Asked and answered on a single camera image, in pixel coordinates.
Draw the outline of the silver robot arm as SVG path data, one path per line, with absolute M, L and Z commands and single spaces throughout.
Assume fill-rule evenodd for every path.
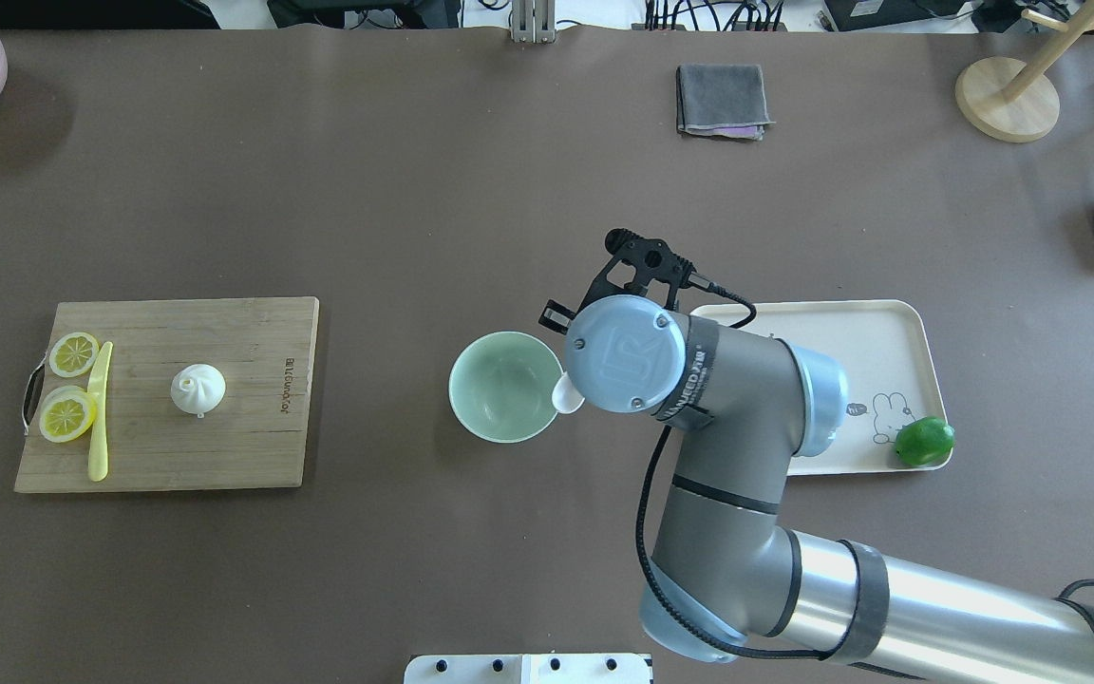
M 789 467 L 833 447 L 848 403 L 828 355 L 680 311 L 740 295 L 663 239 L 616 228 L 565 334 L 558 386 L 661 428 L 635 512 L 641 627 L 677 656 L 821 662 L 907 683 L 1094 683 L 1094 606 L 791 528 Z

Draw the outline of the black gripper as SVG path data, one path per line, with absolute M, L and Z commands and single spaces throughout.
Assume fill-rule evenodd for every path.
M 663 239 L 641 237 L 626 228 L 615 228 L 604 237 L 604 247 L 612 256 L 592 280 L 585 294 L 585 308 L 597 300 L 613 295 L 650 297 L 652 282 L 668 286 L 665 308 L 678 309 L 678 292 L 699 289 L 700 274 L 691 260 L 678 256 Z M 632 276 L 626 285 L 612 281 L 616 267 L 630 267 Z M 565 308 L 556 300 L 547 300 L 538 317 L 538 324 L 552 333 L 568 333 L 572 328 L 577 312 Z

